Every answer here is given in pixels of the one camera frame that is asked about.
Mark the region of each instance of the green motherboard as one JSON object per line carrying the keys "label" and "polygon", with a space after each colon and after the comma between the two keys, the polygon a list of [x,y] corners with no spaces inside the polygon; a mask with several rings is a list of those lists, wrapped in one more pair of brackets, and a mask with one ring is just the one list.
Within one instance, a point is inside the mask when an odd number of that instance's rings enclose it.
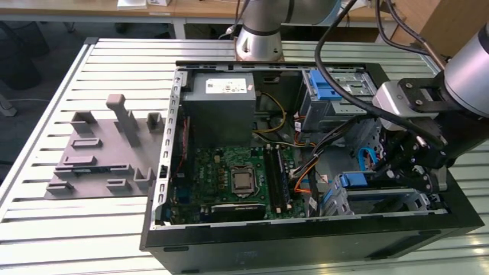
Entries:
{"label": "green motherboard", "polygon": [[[294,168],[293,151],[289,147],[281,150],[285,170]],[[173,207],[178,213],[176,223],[202,223],[202,211],[206,207],[224,203],[258,203],[266,206],[264,219],[301,218],[304,202],[301,198],[290,200],[290,209],[273,211],[262,147],[222,147],[197,149],[194,152],[194,173],[190,186],[177,187],[176,196],[180,203]],[[253,192],[236,194],[233,173],[252,171]]]}

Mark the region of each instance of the motherboard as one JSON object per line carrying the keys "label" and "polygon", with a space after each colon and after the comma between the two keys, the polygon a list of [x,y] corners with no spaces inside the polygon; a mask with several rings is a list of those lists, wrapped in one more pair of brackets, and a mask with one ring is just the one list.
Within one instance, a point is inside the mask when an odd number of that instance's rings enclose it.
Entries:
{"label": "motherboard", "polygon": [[302,199],[289,193],[286,175],[293,168],[289,147],[197,149],[193,180],[176,187],[173,222],[234,221],[237,215],[250,215],[246,219],[305,217]]}

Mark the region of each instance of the screw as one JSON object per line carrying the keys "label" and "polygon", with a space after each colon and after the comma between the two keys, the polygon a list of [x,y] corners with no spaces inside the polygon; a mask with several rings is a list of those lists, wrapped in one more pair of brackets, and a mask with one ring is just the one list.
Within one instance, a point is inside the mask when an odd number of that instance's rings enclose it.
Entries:
{"label": "screw", "polygon": [[392,170],[388,170],[385,174],[386,174],[386,175],[388,175],[388,177],[389,177],[389,178],[392,178],[392,179],[396,177],[394,172],[393,172]]}

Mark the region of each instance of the sticker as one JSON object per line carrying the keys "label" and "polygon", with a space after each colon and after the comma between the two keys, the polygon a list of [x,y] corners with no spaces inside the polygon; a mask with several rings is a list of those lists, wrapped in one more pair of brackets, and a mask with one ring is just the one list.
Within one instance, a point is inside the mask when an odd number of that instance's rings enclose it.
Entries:
{"label": "sticker", "polygon": [[296,128],[296,131],[300,132],[302,130],[302,123],[296,121],[293,125],[294,125],[294,128]]}
{"label": "sticker", "polygon": [[210,78],[205,81],[205,93],[246,93],[244,78]]}
{"label": "sticker", "polygon": [[149,13],[149,15],[170,16],[170,13]]}
{"label": "sticker", "polygon": [[309,205],[310,205],[310,207],[314,209],[314,210],[317,210],[317,208],[318,208],[318,203],[317,203],[317,201],[310,197],[309,198]]}

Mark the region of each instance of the open computer tower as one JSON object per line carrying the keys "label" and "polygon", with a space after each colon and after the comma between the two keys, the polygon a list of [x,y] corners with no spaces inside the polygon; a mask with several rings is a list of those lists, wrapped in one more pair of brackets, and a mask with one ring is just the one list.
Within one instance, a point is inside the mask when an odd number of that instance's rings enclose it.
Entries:
{"label": "open computer tower", "polygon": [[[389,81],[378,64],[328,67],[365,101]],[[177,62],[141,250],[172,273],[200,273],[397,258],[481,227],[450,174],[434,195],[366,180],[360,152],[381,158],[386,134],[374,118],[292,177],[325,133],[364,114],[312,63]]]}

